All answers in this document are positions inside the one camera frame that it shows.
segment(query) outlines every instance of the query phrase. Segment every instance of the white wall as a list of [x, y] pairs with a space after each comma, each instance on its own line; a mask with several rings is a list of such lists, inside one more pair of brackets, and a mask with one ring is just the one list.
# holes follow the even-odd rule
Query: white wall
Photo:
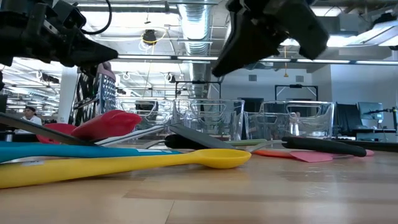
[[[275, 85], [291, 85], [296, 83], [296, 75], [303, 75], [304, 82], [302, 85], [312, 84], [312, 75], [302, 69], [288, 69], [289, 77], [284, 77], [285, 70], [281, 69], [277, 72], [274, 70], [253, 70], [248, 71], [240, 69], [231, 72], [225, 76], [221, 89], [221, 97], [223, 99], [237, 98], [263, 98], [264, 100], [274, 100]], [[249, 82], [249, 75], [257, 75], [256, 82]], [[214, 90], [210, 92], [211, 98], [218, 98], [218, 93]], [[286, 88], [279, 96], [278, 100], [287, 98], [307, 98], [315, 99], [314, 95], [306, 88], [289, 89]]]
[[318, 86], [318, 100], [332, 102], [331, 93], [331, 67], [324, 66], [316, 72], [312, 73], [312, 85]]
[[[320, 100], [345, 104], [360, 101], [382, 103], [384, 108], [397, 104], [398, 70], [392, 66], [329, 65], [312, 73], [319, 86]], [[375, 122], [363, 120], [368, 126]], [[382, 126], [393, 128], [392, 114], [384, 113]]]

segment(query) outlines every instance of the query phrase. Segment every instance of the yellow plastic spoon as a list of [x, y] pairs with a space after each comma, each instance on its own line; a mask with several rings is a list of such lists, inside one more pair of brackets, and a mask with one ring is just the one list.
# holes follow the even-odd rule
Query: yellow plastic spoon
[[183, 164], [229, 169], [244, 164], [250, 157], [250, 152], [241, 150], [203, 149], [166, 156], [59, 159], [0, 164], [0, 189]]

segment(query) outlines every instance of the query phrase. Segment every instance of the ceiling pipe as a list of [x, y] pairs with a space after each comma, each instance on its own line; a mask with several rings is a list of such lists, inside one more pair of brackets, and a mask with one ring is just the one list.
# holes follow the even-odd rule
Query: ceiling pipe
[[[184, 39], [188, 40], [208, 40], [210, 37], [210, 9], [211, 6], [181, 4], [178, 5], [182, 20], [181, 28]], [[208, 55], [209, 43], [207, 42], [186, 42], [185, 50], [188, 55]], [[205, 63], [189, 64], [191, 81], [210, 79], [210, 66]], [[206, 98], [206, 91], [202, 88], [195, 88], [193, 85], [195, 98]]]

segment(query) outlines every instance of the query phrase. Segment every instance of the red spatula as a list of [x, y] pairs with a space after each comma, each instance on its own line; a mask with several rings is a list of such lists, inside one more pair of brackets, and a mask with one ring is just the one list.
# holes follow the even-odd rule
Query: red spatula
[[129, 134], [141, 121], [141, 117], [134, 113], [112, 110], [75, 128], [71, 135], [87, 141], [123, 136]]
[[[72, 131], [76, 128], [76, 126], [74, 126], [72, 124], [58, 124], [58, 123], [45, 124], [44, 126], [46, 128], [50, 128], [52, 130], [56, 130], [63, 134], [69, 134], [69, 135], [71, 135]], [[36, 137], [41, 143], [44, 143], [44, 144], [60, 144], [60, 142], [58, 142], [58, 141], [41, 136], [39, 134], [37, 134]]]

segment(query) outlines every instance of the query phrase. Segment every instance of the man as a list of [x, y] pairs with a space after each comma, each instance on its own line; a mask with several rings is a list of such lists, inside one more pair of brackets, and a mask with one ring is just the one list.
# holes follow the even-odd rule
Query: man
[[[33, 122], [38, 125], [42, 125], [42, 120], [36, 116], [36, 109], [31, 107], [31, 106], [26, 106], [25, 111], [24, 111], [25, 116], [23, 116], [21, 119], [24, 119], [26, 121]], [[31, 134], [28, 131], [25, 130], [18, 130], [18, 134]]]

